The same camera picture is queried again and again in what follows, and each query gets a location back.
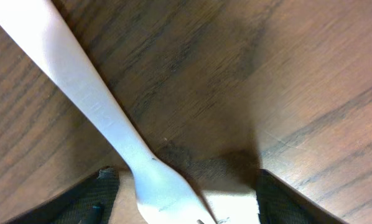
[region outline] fork handle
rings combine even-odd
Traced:
[[[0,25],[132,170],[156,159],[50,1],[0,0]]]

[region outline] fork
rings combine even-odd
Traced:
[[[148,223],[216,223],[187,181],[150,151],[50,1],[0,0],[0,25],[125,160]]]

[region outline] wood grain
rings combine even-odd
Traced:
[[[261,166],[372,223],[372,0],[54,3],[151,149],[196,187],[240,192]],[[108,164],[126,168],[0,28],[0,222]]]

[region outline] dark wood surface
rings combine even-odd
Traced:
[[[261,166],[372,223],[372,0],[54,3],[151,149],[195,187],[242,192]],[[0,28],[0,222],[108,164],[126,168]]]

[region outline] white plastic utensil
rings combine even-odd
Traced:
[[[131,168],[149,223],[216,223],[186,180],[149,150],[48,0],[0,0],[0,25]]]

